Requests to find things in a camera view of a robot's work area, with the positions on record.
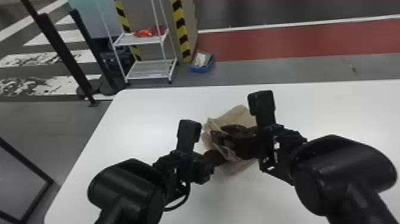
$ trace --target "beige cloth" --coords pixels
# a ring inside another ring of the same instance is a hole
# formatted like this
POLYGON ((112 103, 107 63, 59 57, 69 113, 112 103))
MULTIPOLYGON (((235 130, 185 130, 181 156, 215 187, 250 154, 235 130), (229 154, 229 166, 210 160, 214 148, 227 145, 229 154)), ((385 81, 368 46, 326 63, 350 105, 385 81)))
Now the beige cloth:
POLYGON ((222 131, 221 127, 225 125, 242 125, 244 127, 253 127, 256 125, 255 117, 250 115, 247 107, 238 105, 219 118, 207 119, 207 123, 203 125, 204 133, 202 134, 202 140, 207 150, 218 150, 224 156, 224 158, 228 160, 227 163, 219 166, 219 168, 224 172, 225 175, 235 175, 253 165, 256 159, 242 160, 237 157, 235 152, 229 148, 221 147, 211 142, 211 131, 222 131))

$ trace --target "hazard tape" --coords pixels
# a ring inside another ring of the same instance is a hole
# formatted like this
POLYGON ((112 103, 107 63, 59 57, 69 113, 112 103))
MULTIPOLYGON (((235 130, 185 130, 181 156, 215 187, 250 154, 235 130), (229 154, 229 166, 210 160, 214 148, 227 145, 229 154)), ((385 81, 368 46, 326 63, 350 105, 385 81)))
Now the hazard tape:
MULTIPOLYGON (((125 33, 131 33, 132 30, 130 29, 130 23, 128 18, 125 15, 124 5, 121 1, 114 1, 115 9, 117 10, 118 16, 120 18, 122 28, 124 29, 125 33)), ((142 61, 142 53, 138 46, 129 46, 130 52, 136 56, 139 61, 142 61)))
POLYGON ((183 62, 191 62, 192 54, 190 52, 188 30, 186 29, 185 15, 183 13, 182 1, 171 0, 173 17, 176 25, 176 35, 180 44, 183 62))

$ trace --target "white table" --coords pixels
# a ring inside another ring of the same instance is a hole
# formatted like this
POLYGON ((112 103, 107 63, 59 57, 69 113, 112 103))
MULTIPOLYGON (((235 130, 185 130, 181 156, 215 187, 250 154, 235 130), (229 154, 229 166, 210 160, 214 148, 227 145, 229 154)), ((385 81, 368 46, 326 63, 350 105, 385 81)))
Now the white table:
MULTIPOLYGON (((99 209, 86 196, 103 168, 128 158, 153 163, 176 146, 180 119, 204 123, 248 94, 271 89, 277 121, 313 139, 335 133, 384 152, 400 167, 400 80, 134 89, 110 105, 47 212, 46 224, 93 223, 99 209)), ((203 143, 195 146, 204 151, 203 143)), ((400 220, 400 184, 382 197, 400 220)), ((193 184, 188 202, 164 213, 163 224, 327 223, 299 202, 294 188, 253 165, 233 177, 219 170, 204 186, 193 184)))

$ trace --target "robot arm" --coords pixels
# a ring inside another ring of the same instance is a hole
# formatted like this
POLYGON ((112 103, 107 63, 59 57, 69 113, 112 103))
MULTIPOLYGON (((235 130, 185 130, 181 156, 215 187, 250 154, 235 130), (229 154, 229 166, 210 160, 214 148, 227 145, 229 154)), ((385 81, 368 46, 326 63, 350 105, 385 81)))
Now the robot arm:
MULTIPOLYGON (((257 158, 262 172, 293 185, 302 204, 331 224, 397 223, 379 197, 397 179, 386 156, 339 136, 308 142, 285 129, 276 123, 272 91, 250 94, 248 101, 257 127, 225 126, 224 132, 211 133, 215 144, 244 160, 257 158)), ((87 192, 89 201, 102 209, 96 223, 156 224, 164 211, 185 203, 190 183, 206 183, 223 161, 215 151, 193 152, 200 132, 199 123, 181 120, 177 148, 152 166, 130 159, 99 173, 87 192)))

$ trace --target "blue container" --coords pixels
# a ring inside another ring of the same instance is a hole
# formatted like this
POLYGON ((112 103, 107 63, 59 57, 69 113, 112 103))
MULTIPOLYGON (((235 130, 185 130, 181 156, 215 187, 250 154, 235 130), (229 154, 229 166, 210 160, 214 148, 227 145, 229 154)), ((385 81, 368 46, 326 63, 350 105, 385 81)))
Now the blue container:
POLYGON ((202 67, 197 67, 197 66, 191 66, 190 70, 195 71, 198 73, 206 73, 210 70, 211 66, 214 64, 215 58, 214 55, 210 56, 210 60, 208 61, 207 66, 202 66, 202 67))

